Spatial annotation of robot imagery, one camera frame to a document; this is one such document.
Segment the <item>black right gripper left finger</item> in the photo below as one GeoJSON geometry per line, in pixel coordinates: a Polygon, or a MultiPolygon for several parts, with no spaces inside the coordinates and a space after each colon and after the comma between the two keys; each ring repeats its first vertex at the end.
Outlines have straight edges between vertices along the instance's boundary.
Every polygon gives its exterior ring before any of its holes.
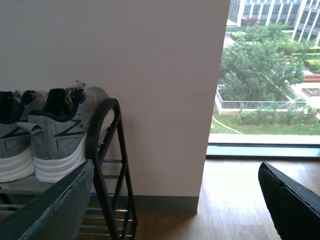
{"type": "Polygon", "coordinates": [[[0,223],[2,240],[75,240],[90,200],[94,165],[86,160],[0,223]]]}

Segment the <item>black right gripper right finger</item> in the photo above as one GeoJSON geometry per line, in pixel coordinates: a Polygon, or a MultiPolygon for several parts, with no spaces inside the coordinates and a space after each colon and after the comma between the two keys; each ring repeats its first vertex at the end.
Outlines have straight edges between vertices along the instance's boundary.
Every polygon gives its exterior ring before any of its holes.
{"type": "Polygon", "coordinates": [[[282,240],[320,238],[320,196],[267,162],[258,181],[274,227],[282,240]]]}

